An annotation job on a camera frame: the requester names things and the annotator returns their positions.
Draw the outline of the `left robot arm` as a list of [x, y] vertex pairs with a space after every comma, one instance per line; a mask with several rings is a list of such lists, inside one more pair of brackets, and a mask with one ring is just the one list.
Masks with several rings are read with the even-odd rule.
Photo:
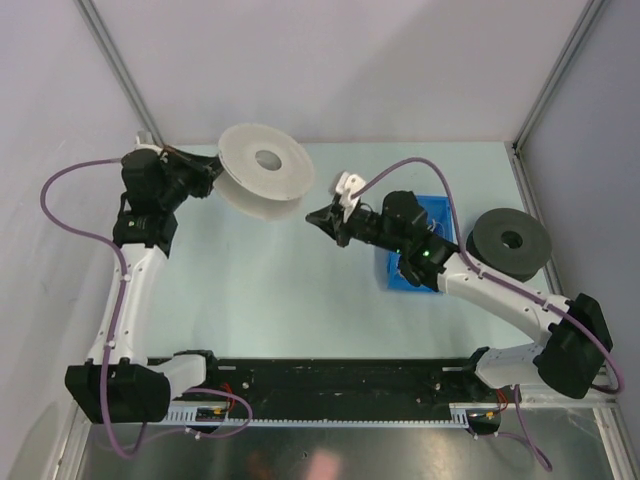
[[176, 211], [189, 198], [208, 197], [222, 172], [216, 156], [142, 142], [122, 158], [106, 311], [87, 359], [65, 374], [67, 390], [91, 422], [159, 422], [188, 390], [202, 400], [219, 392], [221, 376], [209, 368], [212, 352], [181, 351], [153, 364], [145, 341], [155, 283], [178, 227]]

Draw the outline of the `white cable spool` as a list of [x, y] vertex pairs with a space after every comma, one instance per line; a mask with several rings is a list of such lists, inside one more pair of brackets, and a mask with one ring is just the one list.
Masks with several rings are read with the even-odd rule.
[[223, 172], [214, 181], [218, 195], [235, 209], [271, 221], [291, 215], [315, 183], [312, 159], [286, 133], [244, 123], [220, 136]]

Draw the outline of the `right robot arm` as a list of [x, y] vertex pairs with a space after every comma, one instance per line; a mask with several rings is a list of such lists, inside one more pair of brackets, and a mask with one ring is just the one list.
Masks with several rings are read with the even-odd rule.
[[473, 369], [461, 376], [469, 399], [484, 401], [508, 385], [544, 384], [572, 399], [593, 388], [612, 341], [592, 297], [544, 296], [483, 265], [430, 231], [426, 211], [409, 191], [388, 194], [379, 213], [359, 203], [344, 207], [334, 198], [305, 220], [340, 247], [357, 240], [398, 254], [399, 270], [411, 285], [466, 300], [530, 338], [516, 347], [478, 350]]

